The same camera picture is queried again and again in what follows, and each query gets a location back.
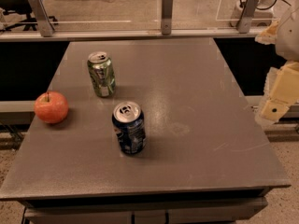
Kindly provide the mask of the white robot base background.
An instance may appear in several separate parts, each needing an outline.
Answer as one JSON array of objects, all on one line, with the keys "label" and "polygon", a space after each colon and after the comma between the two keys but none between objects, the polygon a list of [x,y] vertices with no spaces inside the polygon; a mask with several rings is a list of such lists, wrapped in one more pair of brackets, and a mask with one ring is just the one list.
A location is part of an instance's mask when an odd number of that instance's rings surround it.
[{"label": "white robot base background", "polygon": [[[269,25],[271,20],[274,18],[274,9],[273,6],[277,0],[259,0],[257,6],[254,10],[252,15],[253,19],[257,19],[257,23],[255,22],[255,26],[259,25]],[[243,13],[243,9],[245,7],[246,0],[239,0],[236,2],[231,20],[230,25],[233,27],[237,26],[238,21],[241,18]]]}]

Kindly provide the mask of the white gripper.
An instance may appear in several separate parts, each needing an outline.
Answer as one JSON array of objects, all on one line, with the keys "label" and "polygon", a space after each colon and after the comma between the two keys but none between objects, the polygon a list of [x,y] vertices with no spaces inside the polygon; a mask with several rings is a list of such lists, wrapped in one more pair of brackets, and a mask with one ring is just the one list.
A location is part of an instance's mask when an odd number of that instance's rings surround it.
[{"label": "white gripper", "polygon": [[258,124],[274,124],[299,101],[299,62],[294,62],[299,61],[299,6],[289,7],[280,21],[273,21],[255,41],[276,43],[277,55],[289,60],[280,68],[270,68],[255,114]]}]

